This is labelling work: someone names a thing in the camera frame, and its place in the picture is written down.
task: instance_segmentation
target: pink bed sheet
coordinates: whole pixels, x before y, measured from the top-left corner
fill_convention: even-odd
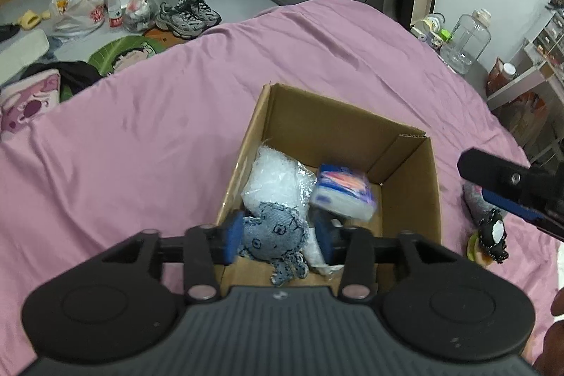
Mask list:
[[[523,151],[434,52],[371,7],[314,0],[217,26],[73,97],[0,145],[0,373],[34,353],[20,324],[42,282],[144,228],[213,221],[263,84],[284,82],[424,129],[433,141],[443,243],[472,231],[456,170],[473,146]],[[507,218],[493,271],[535,304],[534,354],[552,319],[557,243]]]

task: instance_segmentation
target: water bottle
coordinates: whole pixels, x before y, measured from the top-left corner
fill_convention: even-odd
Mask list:
[[[108,0],[108,17],[110,28],[121,27],[121,25],[123,24],[123,18],[121,17],[120,0]]]

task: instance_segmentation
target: green leaf-shaped rug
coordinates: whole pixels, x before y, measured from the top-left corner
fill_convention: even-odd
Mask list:
[[[88,64],[92,64],[102,77],[119,72],[139,61],[164,51],[158,41],[143,36],[125,36],[114,40],[92,53]]]

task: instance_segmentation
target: sneaker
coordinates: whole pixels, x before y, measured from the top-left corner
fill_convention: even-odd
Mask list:
[[[205,0],[181,0],[189,4],[192,13],[198,19],[206,23],[208,27],[219,25],[221,23],[221,15],[212,10]]]
[[[168,7],[165,2],[161,4],[155,22],[161,31],[171,31],[185,40],[194,39],[207,29],[206,23],[196,18],[190,9],[178,10]]]

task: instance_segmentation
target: clear plastic bag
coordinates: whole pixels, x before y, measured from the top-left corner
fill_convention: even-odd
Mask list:
[[[131,32],[145,32],[154,27],[158,12],[157,0],[129,0],[123,14],[123,26]]]
[[[105,0],[51,0],[53,24],[47,35],[70,39],[83,37],[104,24]]]
[[[261,202],[278,203],[295,208],[306,220],[309,196],[315,185],[315,174],[304,165],[278,150],[260,146],[249,180],[241,197],[245,207],[259,215]]]

